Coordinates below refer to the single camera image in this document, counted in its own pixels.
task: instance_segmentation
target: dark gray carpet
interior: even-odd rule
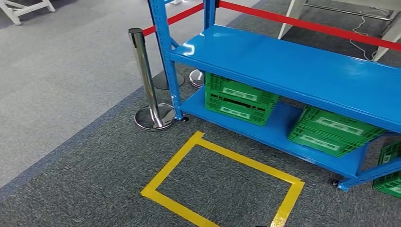
[[[288,3],[288,0],[271,0],[258,3],[257,7],[284,13]],[[342,28],[359,24],[359,17],[315,9],[310,9],[304,18]],[[275,22],[249,16],[240,16],[230,26],[272,36],[279,30]],[[373,24],[364,30],[377,33],[381,27],[380,23]],[[328,39],[297,28],[290,30],[285,39],[361,56],[359,50],[347,46],[347,40]],[[399,55],[393,52],[382,61],[400,65]],[[187,76],[190,71],[179,66],[182,75]],[[195,88],[187,82],[181,90],[186,98]],[[170,102],[168,91],[158,90],[157,97],[160,102]],[[140,191],[196,131],[204,132],[209,141],[305,181],[287,226],[401,226],[401,200],[372,190],[370,183],[349,192],[339,191],[329,183],[339,176],[196,117],[176,122],[165,131],[142,131],[132,123],[132,116],[145,104],[139,90],[114,107],[114,114],[101,118],[94,130],[83,130],[84,134],[72,138],[75,142],[63,146],[62,157],[0,204],[0,227],[192,226],[142,197]],[[365,168],[377,164],[383,142],[379,140],[371,146]],[[272,176],[195,147],[158,190],[221,226],[251,227],[270,225],[288,186]]]

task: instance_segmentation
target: red barrier tape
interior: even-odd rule
[[[190,15],[197,13],[197,12],[201,11],[202,9],[203,9],[203,3],[200,3],[199,5],[196,5],[190,9],[187,9],[186,11],[183,11],[175,16],[170,17],[169,19],[167,19],[167,23],[169,25],[174,24],[175,22],[182,20],[186,17],[189,17]],[[143,35],[147,36],[147,35],[154,33],[155,31],[156,31],[155,26],[148,27],[145,30],[143,30]]]
[[[282,23],[291,24],[291,25],[294,25],[297,27],[306,28],[306,29],[316,31],[316,32],[321,32],[321,33],[334,35],[334,36],[338,36],[338,37],[345,38],[345,39],[352,39],[355,41],[359,41],[359,42],[374,45],[374,46],[382,46],[382,47],[389,48],[392,50],[401,51],[401,44],[393,43],[393,42],[379,39],[376,37],[359,35],[359,34],[356,34],[356,33],[350,32],[350,31],[345,31],[345,30],[342,30],[339,28],[321,25],[321,24],[304,21],[304,20],[300,20],[300,19],[295,19],[295,18],[291,18],[291,17],[286,17],[286,16],[283,16],[280,14],[270,13],[270,12],[260,10],[260,9],[253,9],[253,8],[237,5],[237,4],[234,4],[231,2],[226,2],[226,1],[219,1],[219,6],[223,7],[223,8],[231,9],[234,11],[238,11],[241,13],[261,17],[264,19],[274,20],[274,21],[278,21],[278,22],[282,22]]]

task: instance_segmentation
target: blue upright post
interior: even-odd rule
[[[175,110],[175,118],[177,120],[183,119],[181,111],[181,98],[178,88],[178,81],[175,72],[174,62],[170,60],[169,53],[172,51],[171,36],[168,29],[167,14],[164,1],[148,0],[150,12],[156,26],[156,37],[159,44],[160,55],[162,57],[163,66],[166,72],[168,86],[171,92],[173,107]]]
[[[381,176],[391,174],[400,170],[401,158],[396,158],[391,162],[381,164],[377,167],[358,173],[356,178],[341,180],[337,187],[341,190],[348,191],[348,188],[352,186],[372,181]]]
[[[216,1],[218,0],[204,0],[203,8],[205,10],[205,29],[208,29],[210,26],[214,25],[216,18]]]

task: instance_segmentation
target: stanchion base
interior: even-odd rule
[[[161,125],[155,122],[155,119],[152,118],[150,114],[149,106],[144,106],[140,108],[134,117],[135,123],[144,130],[148,131],[157,131],[162,130],[170,126],[174,123],[175,112],[174,108],[169,104],[158,103],[159,109],[160,123]]]
[[[167,82],[167,78],[166,78],[166,74],[164,73],[164,71],[162,71],[161,73],[157,74],[153,79],[153,86],[155,88],[159,88],[162,90],[168,90],[168,82]],[[180,74],[177,73],[177,81],[178,81],[178,86],[181,86],[184,82],[185,79],[183,76],[181,76]]]
[[[199,70],[194,70],[189,74],[189,81],[194,87],[202,87],[205,84],[205,76]]]

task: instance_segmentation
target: white cable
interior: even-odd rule
[[[376,9],[376,10],[362,10],[362,11],[360,11],[359,13],[380,12],[380,13],[382,13],[382,14],[385,15],[385,16],[387,16],[386,13],[390,13],[389,10],[385,10],[385,9],[381,9],[381,8],[376,8],[376,7],[373,7],[373,8]],[[356,33],[356,34],[359,34],[359,35],[366,35],[366,36],[368,36],[367,33],[357,31],[357,29],[360,29],[361,26],[362,26],[364,23],[366,23],[365,17],[361,17],[361,19],[362,19],[362,22],[358,25],[358,27],[353,28],[352,31],[353,31],[354,33]],[[354,47],[360,49],[360,50],[364,53],[364,58],[365,58],[366,60],[368,60],[368,61],[372,61],[373,58],[375,57],[376,53],[377,53],[377,51],[373,52],[372,55],[371,55],[372,58],[369,59],[369,58],[366,56],[366,51],[365,51],[364,49],[362,49],[361,47],[359,47],[358,45],[356,45],[355,43],[353,43],[351,39],[349,40],[349,43],[352,44]]]

